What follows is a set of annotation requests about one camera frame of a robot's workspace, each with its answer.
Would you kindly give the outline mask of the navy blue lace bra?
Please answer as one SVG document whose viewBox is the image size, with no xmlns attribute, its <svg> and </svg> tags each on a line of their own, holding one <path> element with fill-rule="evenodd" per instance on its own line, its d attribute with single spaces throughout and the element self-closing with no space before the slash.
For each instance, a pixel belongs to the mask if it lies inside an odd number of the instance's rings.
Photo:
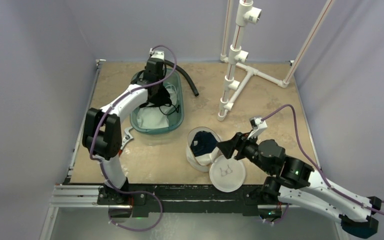
<svg viewBox="0 0 384 240">
<path fill-rule="evenodd" d="M 210 154 L 217 146 L 219 141 L 209 131 L 198 131 L 189 145 L 195 157 Z"/>
</svg>

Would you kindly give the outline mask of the black garment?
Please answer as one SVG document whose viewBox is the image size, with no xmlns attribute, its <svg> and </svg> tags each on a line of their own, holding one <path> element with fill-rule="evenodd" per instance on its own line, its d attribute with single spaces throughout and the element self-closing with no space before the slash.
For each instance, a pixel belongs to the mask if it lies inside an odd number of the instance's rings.
<svg viewBox="0 0 384 240">
<path fill-rule="evenodd" d="M 139 109 L 158 108 L 164 116 L 170 116 L 180 112 L 178 104 L 178 90 L 173 84 L 167 87 L 160 86 L 157 91 L 147 90 L 147 101 L 139 106 Z"/>
</svg>

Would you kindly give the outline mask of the pale mint white bra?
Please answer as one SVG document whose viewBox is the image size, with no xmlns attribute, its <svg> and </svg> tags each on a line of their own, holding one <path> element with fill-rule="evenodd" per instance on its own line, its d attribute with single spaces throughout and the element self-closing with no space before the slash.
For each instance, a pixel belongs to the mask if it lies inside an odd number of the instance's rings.
<svg viewBox="0 0 384 240">
<path fill-rule="evenodd" d="M 146 129 L 162 129 L 170 126 L 169 115 L 163 115 L 158 108 L 139 109 L 136 116 L 137 126 Z"/>
</svg>

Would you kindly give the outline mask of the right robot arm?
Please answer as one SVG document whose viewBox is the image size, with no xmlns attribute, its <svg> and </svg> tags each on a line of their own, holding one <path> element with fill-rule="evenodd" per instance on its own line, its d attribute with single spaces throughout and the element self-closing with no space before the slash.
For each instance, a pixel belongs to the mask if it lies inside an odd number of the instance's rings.
<svg viewBox="0 0 384 240">
<path fill-rule="evenodd" d="M 247 134 L 238 132 L 216 146 L 225 157 L 246 158 L 268 175 L 256 192 L 259 200 L 268 204 L 292 204 L 319 213 L 361 239 L 378 232 L 379 221 L 373 215 L 381 209 L 380 198 L 360 196 L 335 183 L 327 183 L 318 170 L 287 155 L 275 140 L 257 143 Z"/>
</svg>

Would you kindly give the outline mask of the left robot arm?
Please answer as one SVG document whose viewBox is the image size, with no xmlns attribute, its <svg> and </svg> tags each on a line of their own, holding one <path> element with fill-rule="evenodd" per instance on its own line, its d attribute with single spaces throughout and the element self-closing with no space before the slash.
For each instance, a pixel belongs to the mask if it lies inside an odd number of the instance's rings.
<svg viewBox="0 0 384 240">
<path fill-rule="evenodd" d="M 86 112 L 82 145 L 88 149 L 90 158 L 99 162 L 105 185 L 111 188 L 109 197 L 118 205 L 129 199 L 128 179 L 119 160 L 123 141 L 121 125 L 140 106 L 172 104 L 170 94 L 163 85 L 166 74 L 165 61 L 150 57 L 144 70 L 120 96 L 100 109 L 91 107 Z"/>
</svg>

